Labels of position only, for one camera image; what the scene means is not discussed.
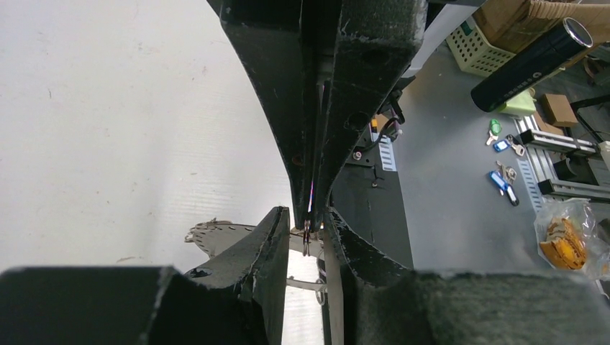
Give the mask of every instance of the gray tabletop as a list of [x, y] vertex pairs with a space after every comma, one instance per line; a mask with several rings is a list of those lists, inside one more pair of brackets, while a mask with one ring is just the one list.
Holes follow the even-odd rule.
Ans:
[[[394, 144], [414, 267], [425, 269], [550, 269], [538, 256], [535, 213], [512, 149], [485, 146], [489, 121], [501, 136], [514, 121], [487, 114], [470, 99], [482, 78], [463, 73], [451, 52], [433, 54], [400, 100], [406, 117]], [[513, 207], [488, 177], [496, 160], [519, 174]]]

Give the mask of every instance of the cardboard box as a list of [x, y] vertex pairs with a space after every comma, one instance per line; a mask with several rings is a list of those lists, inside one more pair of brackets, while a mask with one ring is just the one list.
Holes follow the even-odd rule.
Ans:
[[610, 4], [488, 0], [473, 17], [489, 43], [514, 53], [566, 17], [584, 25], [594, 44], [610, 41]]
[[536, 119], [536, 123], [538, 124], [538, 127], [541, 131], [556, 135], [564, 135], [563, 129], [551, 126], [550, 124], [546, 123], [537, 111], [534, 113], [534, 119]]
[[547, 93], [540, 98], [548, 123], [557, 127], [574, 127], [578, 124], [568, 97]]

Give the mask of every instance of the clear plastic bag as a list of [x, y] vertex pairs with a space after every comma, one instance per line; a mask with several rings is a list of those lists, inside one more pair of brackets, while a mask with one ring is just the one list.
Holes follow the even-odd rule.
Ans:
[[610, 280], [610, 244], [599, 238], [587, 199], [545, 203], [534, 228], [538, 254], [549, 265], [580, 270], [592, 280]]

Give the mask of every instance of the plastic basket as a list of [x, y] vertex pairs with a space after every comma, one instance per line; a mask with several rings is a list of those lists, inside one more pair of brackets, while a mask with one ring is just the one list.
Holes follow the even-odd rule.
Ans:
[[515, 56], [490, 45], [472, 18], [463, 22], [446, 40], [460, 69], [482, 77], [492, 74]]

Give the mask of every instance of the bread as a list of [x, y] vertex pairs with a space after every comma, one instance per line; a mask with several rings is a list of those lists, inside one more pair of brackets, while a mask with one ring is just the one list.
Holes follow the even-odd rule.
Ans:
[[547, 229], [546, 241], [540, 249], [553, 265], [567, 270], [579, 270], [587, 261], [583, 243], [576, 234], [574, 225], [566, 218], [554, 218]]

